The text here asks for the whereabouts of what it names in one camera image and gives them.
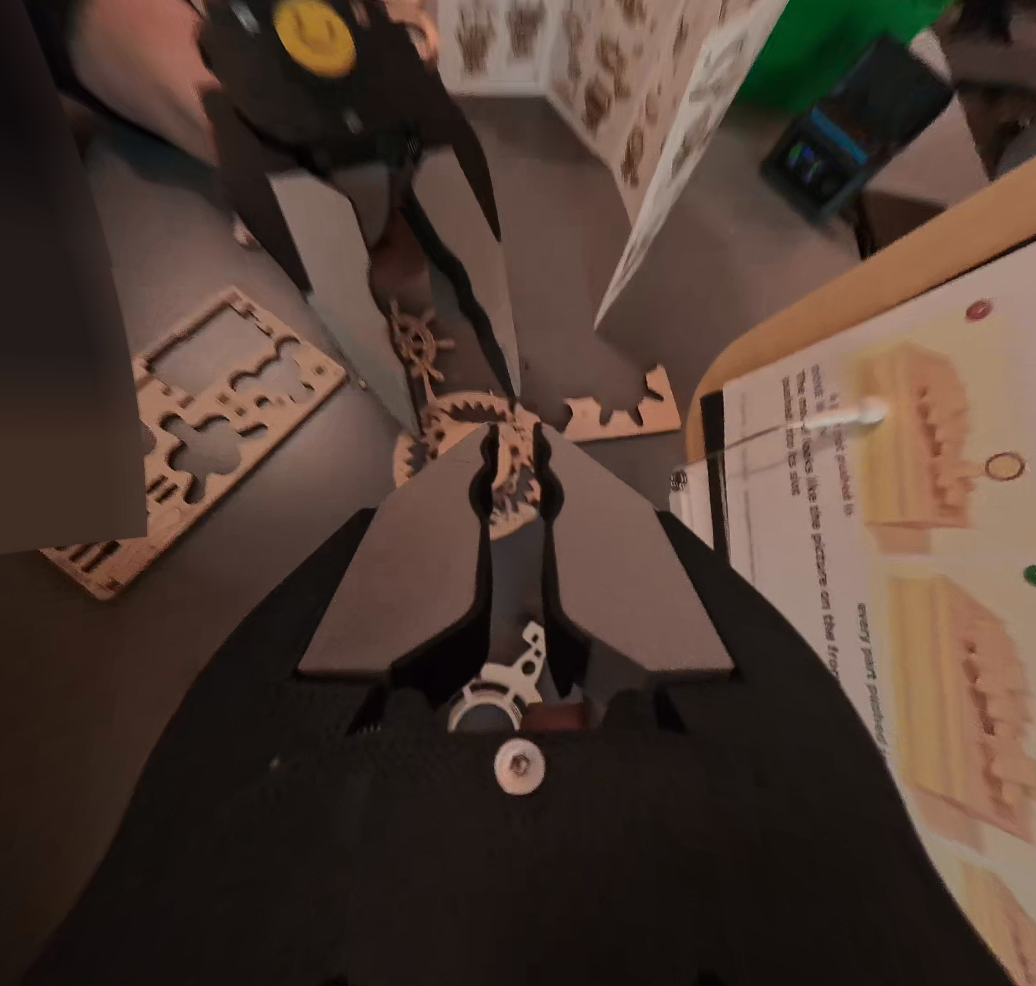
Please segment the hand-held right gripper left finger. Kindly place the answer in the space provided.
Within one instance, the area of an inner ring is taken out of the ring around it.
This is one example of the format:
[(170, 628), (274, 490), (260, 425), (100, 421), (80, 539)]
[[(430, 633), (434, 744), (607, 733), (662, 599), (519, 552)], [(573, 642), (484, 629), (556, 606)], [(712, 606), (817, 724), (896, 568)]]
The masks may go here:
[(499, 429), (477, 426), (377, 508), (297, 671), (440, 707), (489, 653)]

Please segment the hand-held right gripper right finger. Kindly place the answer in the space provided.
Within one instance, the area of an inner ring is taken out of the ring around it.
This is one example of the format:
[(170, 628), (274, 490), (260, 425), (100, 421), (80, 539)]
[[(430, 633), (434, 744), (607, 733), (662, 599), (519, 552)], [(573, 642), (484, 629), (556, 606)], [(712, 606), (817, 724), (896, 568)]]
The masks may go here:
[(535, 428), (534, 466), (557, 693), (611, 699), (729, 677), (732, 656), (654, 504), (546, 424)]

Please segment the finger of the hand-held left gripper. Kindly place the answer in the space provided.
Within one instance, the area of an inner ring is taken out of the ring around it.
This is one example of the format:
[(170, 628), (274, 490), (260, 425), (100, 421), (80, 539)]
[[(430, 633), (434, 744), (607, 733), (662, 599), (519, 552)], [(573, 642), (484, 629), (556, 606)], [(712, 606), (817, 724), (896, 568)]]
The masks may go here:
[(497, 386), (518, 397), (521, 368), (503, 247), (451, 148), (421, 158), (403, 197), (403, 219), (428, 263), (435, 309), (469, 326)]
[(355, 205), (303, 170), (270, 174), (288, 233), (301, 258), (306, 301), (347, 365), (409, 434), (419, 431), (407, 371), (371, 286), (371, 258)]

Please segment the wooden ship wheel part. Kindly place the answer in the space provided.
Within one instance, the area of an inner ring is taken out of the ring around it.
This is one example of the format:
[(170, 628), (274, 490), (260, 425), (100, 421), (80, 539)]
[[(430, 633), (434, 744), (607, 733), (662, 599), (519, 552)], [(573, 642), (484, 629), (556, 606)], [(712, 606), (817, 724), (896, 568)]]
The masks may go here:
[(445, 373), (438, 367), (442, 354), (456, 351), (456, 340), (435, 331), (437, 312), (433, 306), (410, 312), (397, 299), (390, 301), (390, 326), (396, 353), (410, 376), (429, 386), (443, 384)]

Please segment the wooden ring frame part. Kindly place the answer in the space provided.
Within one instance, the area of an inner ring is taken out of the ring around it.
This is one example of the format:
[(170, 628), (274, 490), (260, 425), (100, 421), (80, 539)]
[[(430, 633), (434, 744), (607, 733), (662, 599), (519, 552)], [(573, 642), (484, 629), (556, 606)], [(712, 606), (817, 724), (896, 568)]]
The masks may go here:
[(488, 661), (480, 672), (452, 700), (447, 715), (447, 731), (462, 729), (474, 711), (492, 708), (506, 717), (512, 730), (519, 730), (526, 711), (540, 704), (541, 674), (546, 664), (546, 633), (530, 620), (522, 632), (523, 651), (510, 664)]

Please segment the wooden gear assembly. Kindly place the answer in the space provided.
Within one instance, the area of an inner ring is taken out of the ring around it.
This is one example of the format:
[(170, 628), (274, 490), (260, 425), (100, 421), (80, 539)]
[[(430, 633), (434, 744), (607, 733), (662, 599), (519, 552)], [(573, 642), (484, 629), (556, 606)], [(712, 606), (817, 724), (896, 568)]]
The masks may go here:
[(520, 403), (487, 393), (443, 395), (427, 409), (419, 437), (402, 432), (393, 455), (397, 487), (445, 454), (482, 424), (499, 429), (493, 510), (489, 518), (492, 540), (511, 536), (539, 516), (541, 487), (534, 469), (534, 432), (539, 419)]

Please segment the person's left hand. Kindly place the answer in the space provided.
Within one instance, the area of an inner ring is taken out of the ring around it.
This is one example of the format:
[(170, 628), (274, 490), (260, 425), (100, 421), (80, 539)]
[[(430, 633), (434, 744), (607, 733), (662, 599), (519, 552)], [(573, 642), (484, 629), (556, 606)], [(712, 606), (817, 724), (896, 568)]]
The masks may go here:
[(71, 67), (107, 108), (215, 165), (204, 99), (219, 87), (199, 47), (202, 18), (188, 0), (81, 0)]

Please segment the wooden sheet with cloud cut-outs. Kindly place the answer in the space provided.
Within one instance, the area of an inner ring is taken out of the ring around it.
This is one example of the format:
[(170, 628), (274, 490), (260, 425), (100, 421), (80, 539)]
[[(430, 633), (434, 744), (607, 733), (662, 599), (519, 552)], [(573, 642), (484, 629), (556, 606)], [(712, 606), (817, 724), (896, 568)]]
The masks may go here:
[[(199, 392), (162, 379), (159, 358), (224, 312), (260, 335), (256, 355), (217, 368), (214, 380)], [(131, 364), (139, 419), (153, 439), (143, 460), (146, 534), (39, 550), (99, 601), (126, 591), (347, 380), (343, 366), (236, 287), (218, 291)], [(188, 500), (190, 474), (173, 463), (186, 443), (170, 430), (172, 421), (194, 432), (223, 421), (236, 440), (237, 463), (226, 473), (207, 474), (198, 501)]]

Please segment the jagged wooden sheet strip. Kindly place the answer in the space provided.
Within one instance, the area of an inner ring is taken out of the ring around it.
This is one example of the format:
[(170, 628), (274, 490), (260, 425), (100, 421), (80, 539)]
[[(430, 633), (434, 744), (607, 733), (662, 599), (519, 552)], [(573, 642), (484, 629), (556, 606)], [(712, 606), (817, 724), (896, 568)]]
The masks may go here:
[(645, 374), (644, 385), (646, 395), (635, 412), (615, 410), (604, 415), (602, 405), (593, 397), (566, 398), (564, 403), (571, 416), (563, 436), (574, 443), (589, 443), (678, 432), (680, 409), (661, 364)]

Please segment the white printed instruction sheet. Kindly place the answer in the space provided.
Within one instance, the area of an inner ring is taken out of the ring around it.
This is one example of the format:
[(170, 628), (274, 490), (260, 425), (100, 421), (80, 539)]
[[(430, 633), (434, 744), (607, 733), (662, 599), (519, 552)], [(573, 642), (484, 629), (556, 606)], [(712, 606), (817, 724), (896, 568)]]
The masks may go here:
[(1034, 984), (1035, 253), (721, 392), (730, 562), (868, 725), (932, 863)]

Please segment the folded paper instruction booklet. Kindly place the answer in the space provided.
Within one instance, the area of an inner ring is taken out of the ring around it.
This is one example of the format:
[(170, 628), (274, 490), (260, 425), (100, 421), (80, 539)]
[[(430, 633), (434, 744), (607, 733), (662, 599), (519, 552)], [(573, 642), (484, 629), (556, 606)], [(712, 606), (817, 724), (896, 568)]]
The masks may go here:
[(447, 88), (551, 103), (615, 179), (630, 286), (789, 0), (436, 0)]

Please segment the small black screen device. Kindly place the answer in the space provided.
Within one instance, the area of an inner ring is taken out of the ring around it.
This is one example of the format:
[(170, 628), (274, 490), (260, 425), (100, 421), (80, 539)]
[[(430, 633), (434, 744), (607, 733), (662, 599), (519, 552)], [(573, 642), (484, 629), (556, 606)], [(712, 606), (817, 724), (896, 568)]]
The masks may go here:
[(947, 79), (882, 35), (821, 100), (792, 120), (760, 174), (799, 216), (821, 226), (926, 130), (953, 97)]

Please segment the green plastic bin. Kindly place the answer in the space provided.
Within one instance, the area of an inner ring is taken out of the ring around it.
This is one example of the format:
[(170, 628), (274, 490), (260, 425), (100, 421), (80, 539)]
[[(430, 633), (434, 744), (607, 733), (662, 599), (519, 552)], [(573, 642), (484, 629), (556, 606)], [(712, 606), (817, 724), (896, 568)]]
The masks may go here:
[(789, 0), (736, 100), (795, 114), (821, 99), (879, 37), (909, 45), (957, 0)]

